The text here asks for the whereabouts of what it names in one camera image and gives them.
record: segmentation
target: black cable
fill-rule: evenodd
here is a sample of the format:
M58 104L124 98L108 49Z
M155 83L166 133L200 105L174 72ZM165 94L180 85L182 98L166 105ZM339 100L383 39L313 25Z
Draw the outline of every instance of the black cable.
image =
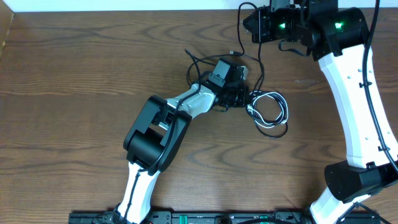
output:
M240 222L238 224L255 224L255 223L261 223L261 222L268 222L268 223L275 223L275 224L292 224L291 222L282 221L282 220L278 220L275 218L256 218L256 219Z
M219 110L219 109L214 109L214 108L212 108L212 110L217 111L217 112L220 112L220 113L226 113L226 112L229 110L229 106L226 105L226 106L225 106L225 110Z
M280 208L280 209L275 210L274 213L272 214L272 217L276 217L276 213L281 212L281 211L290 212L290 214L292 214L292 216L293 216L294 221L295 221L296 223L300 223L300 222L296 219L296 217L294 216L293 212L290 211L289 209L286 209L286 208Z
M126 211L124 212L123 219L120 220L120 221L114 222L115 224L118 224L118 223L125 223L125 222L126 222L126 220L127 220L127 214L128 214L128 212L129 212L130 206L131 206L131 204L132 204L132 203L131 203L131 202L132 202L132 195L133 195L133 193L134 193L134 190L136 189L136 185L137 185L137 181L138 181L139 176L140 176L140 173L138 172L137 175L136 175L136 178L134 179L134 183L133 183L133 185L132 185L132 188L131 188L129 203L127 204ZM96 215L96 216L92 219L91 224L97 224L97 223L94 223L94 221L95 221L96 219L98 220L98 218L99 218L100 216L103 217L103 216L105 216L105 215L111 215L111 214L113 214L113 213L118 209L119 205L120 205L120 204L118 204L118 205L115 207L115 209L114 209L113 212L104 212L104 213L102 213L102 214Z
M376 128L377 136L379 137L381 149L386 154L386 156L387 156L389 162L391 163L392 167L394 168L394 170L398 173L398 167L395 164L395 161L393 160L393 158L389 152L389 148L386 146L386 142L384 141L384 138L383 138L383 135L381 132L381 128L380 128L380 124L379 124L379 121L377 120L376 112L373 107L371 93L369 91L370 83L368 81L368 56L369 56L369 51L370 51L372 40L373 40L374 31L376 30L377 17L379 15L379 8L380 8L380 0L376 0L376 6L374 7L373 21L372 21L371 29L369 31L369 37L366 41L364 55L363 55L363 62L362 62L363 88L365 90L366 100L368 101L369 111L372 116L374 127Z
M368 208L366 205L359 203L359 202L355 202L354 205L356 205L357 207L362 207L364 208L367 212L372 213L374 216L378 217L382 222L384 222L385 224L391 224L389 221L385 220L383 217L381 217L379 214L377 214L376 212L374 212L373 210L371 210L370 208Z
M254 5L254 4L251 3L251 2L244 2L244 3L240 4L239 7L238 7L238 24L236 25L236 29L238 30L238 40L239 40L239 44L241 45L241 48L242 48L242 53L241 53L241 55L244 55L244 47L243 47L243 44L242 44L242 41L241 41L241 34L240 34L240 32L239 32L239 26L241 25L241 19L240 19L240 18L241 18L241 8L242 8L242 6L245 5L245 4L251 5L251 6L253 6L253 7L255 8L255 10L257 10L257 6Z
M261 128L258 126L258 124L257 124L256 122L254 122L254 125L256 126L257 130L258 130L262 135L264 135L265 137L269 137L270 139L278 139L278 138L281 138L281 137L283 137L283 136L287 133L287 131L289 130L289 125L288 125L287 123L285 123L285 131L284 131L282 134L278 134L278 135L273 136L273 135L267 134L267 133L265 133L264 131L262 131Z
M299 51L299 50L297 50L297 49L286 49L286 50L284 50L284 49L282 48L282 46L283 46L283 44L284 44L285 42L296 42L296 40L289 40L289 39L281 40L281 41L279 42L279 45L278 45L278 48L279 48L280 51L283 51L283 52L286 52L286 51L293 52L293 53L296 53L296 54L298 54L299 56L303 56L303 57L308 57L308 56L311 55L311 50L310 50L309 48L307 48L306 54L302 53L301 51Z
M340 217L337 218L337 222L336 222L336 223L337 223L337 224L344 223L344 219L345 219L355 208L358 208L358 206L355 205L355 204L353 204L352 206L350 206L350 208L349 208L347 211L345 211L344 214L342 214Z
M264 119L264 118L261 119L258 116L257 113L251 113L251 111L249 111L249 110L251 110L251 108L249 108L250 106L254 110L256 110L257 102L253 102L252 105L246 107L246 112L254 120L256 120L259 123L262 123L262 120L264 120L266 123L268 123L268 125L273 125L273 126L279 125L279 124L281 124L281 122L287 120L287 113L288 113L287 104L285 103L285 100L284 100L283 96L280 93L276 94L274 92L256 91L255 93L251 93L251 94L254 95L257 98L258 97L263 97L263 96L268 96L268 97L274 99L277 102L281 113L284 114L283 116L279 116L277 119L275 119L273 121L270 121L270 120L267 120L267 119Z
M203 60L203 59L197 58L197 57L194 56L194 55L192 55L192 57L193 57L194 59L196 59L198 62L205 63L205 64L207 64L207 65L216 66L215 63L207 62L207 61L205 61L205 60Z
M129 203L127 204L126 212L124 212L124 217L123 217L122 223L124 223L124 221L127 220L127 213L128 213L129 210L130 210L130 206L131 206L131 202L132 202L132 195L133 195L133 193L134 193L134 190L136 189L136 185L137 185L137 181L138 181L138 177L139 177L139 176L140 176L140 173L138 172L137 175L136 175L136 178L134 179L134 183L133 183L133 185L132 185Z
M262 44L260 43L259 44L259 51L258 51L257 59L259 61L259 65L260 65L261 75L260 75L259 79L257 80L256 84L254 85L253 91L256 90L256 87L259 84L259 82L260 82L260 85L259 85L259 88L257 89L257 91L260 91L262 83L263 83L263 81L265 79L264 65L261 62L261 47L262 47Z

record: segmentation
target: black plastic housing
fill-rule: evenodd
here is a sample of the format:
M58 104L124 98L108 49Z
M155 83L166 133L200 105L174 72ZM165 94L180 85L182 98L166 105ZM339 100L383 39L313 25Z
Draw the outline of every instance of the black plastic housing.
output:
M348 203L362 195L376 195L382 189L396 184L398 175L390 163L362 169L343 161L325 167L325 180L333 196Z
M252 42L266 43L274 40L300 40L312 51L314 61L333 52L364 44L369 29L360 9L337 10L337 1L314 2L303 10L281 8L272 11L271 7L260 7L243 20L243 26L252 33Z
M192 120L192 117L184 111L177 113L174 133L168 148L165 149L171 128L163 136L150 128L150 125L164 122L165 115L168 113L174 113L174 109L167 105L166 100L155 95L150 97L123 142L123 148L127 150L126 159L138 163L145 169L153 165L160 154L165 151L159 163L148 170L149 175L154 175L158 170L163 172L168 168Z

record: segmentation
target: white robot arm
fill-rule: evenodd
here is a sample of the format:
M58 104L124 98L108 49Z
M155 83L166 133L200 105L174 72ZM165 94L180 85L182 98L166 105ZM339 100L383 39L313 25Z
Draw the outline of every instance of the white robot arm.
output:
M123 144L129 161L129 180L123 201L115 208L116 223L140 223L145 219L157 177L173 160L190 121L231 99L233 105L244 106L249 97L244 84L247 74L245 66L220 59L203 84L194 83L175 98L148 99ZM164 128L165 136L151 129L150 124Z
M319 60L319 64L331 86L343 124L348 165L366 169L369 165L379 167L388 164L389 160L383 151L377 150L380 142L372 122L365 92L359 87L359 84L363 82L363 55L364 45L357 45L344 49L343 55L339 57L333 54L326 55ZM387 121L377 90L371 51L368 58L368 70L368 80L372 83L369 89L376 116L393 160L396 161L398 160L398 144ZM349 182L343 184L342 188L347 188L348 184ZM311 205L310 211L316 223L336 223L354 202L361 202L370 196L364 194L355 197L351 202L343 203L333 196L329 188L326 188L321 197Z

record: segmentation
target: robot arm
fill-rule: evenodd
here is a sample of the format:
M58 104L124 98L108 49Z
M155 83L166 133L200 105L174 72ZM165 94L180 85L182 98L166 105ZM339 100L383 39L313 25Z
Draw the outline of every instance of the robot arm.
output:
M245 66L220 59L207 81L200 86L200 91L200 84L195 83L175 98L163 100L152 96L148 99L124 140L129 180L123 201L115 208L113 220L116 223L140 223L145 219L157 177L174 159L191 120L214 105L244 106L249 96L244 85L247 74ZM181 102L176 113L178 102L184 98L186 100ZM162 136L154 131L150 127L152 124L165 129L166 134Z
M396 182L395 171L389 168L388 159L377 138L368 109L362 83L362 59L364 46L357 45L343 50L343 55L333 54L319 60L321 70L328 80L337 104L346 138L347 161L325 169L328 187L314 202L310 211L316 223L336 223L353 203L361 202ZM397 160L398 145L382 107L374 78L372 54L368 58L368 80L371 97L381 129Z
M364 91L362 62L369 30L363 13L357 8L339 11L337 0L294 2L302 7L294 9L289 0L273 0L269 7L260 7L246 18L243 25L252 32L254 43L300 40L319 62L331 86L345 133L347 160L325 168L328 187L310 207L310 216L315 223L336 223L355 202L398 182L398 175L380 147ZM304 55L298 50L288 51ZM371 50L367 68L365 85L392 160L396 161L398 145L377 90Z

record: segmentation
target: cable bundle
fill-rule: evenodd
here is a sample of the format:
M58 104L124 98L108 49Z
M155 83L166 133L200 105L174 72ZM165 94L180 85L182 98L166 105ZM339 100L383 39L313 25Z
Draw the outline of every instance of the cable bundle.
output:
M287 106L285 98L280 93L274 91L266 92L266 91L256 90L251 92L250 95L252 96L252 102L246 105L246 112L251 118L253 118L254 125L256 125L256 128L260 131L260 133L269 138L280 138L284 134L286 134L288 130L287 120L289 118L289 107ZM279 105L280 113L275 120L264 119L262 117L261 112L256 108L258 100L264 96L274 99ZM266 134L264 131L260 129L260 127L270 129L281 124L284 124L286 128L285 131L278 136L271 136L269 134Z

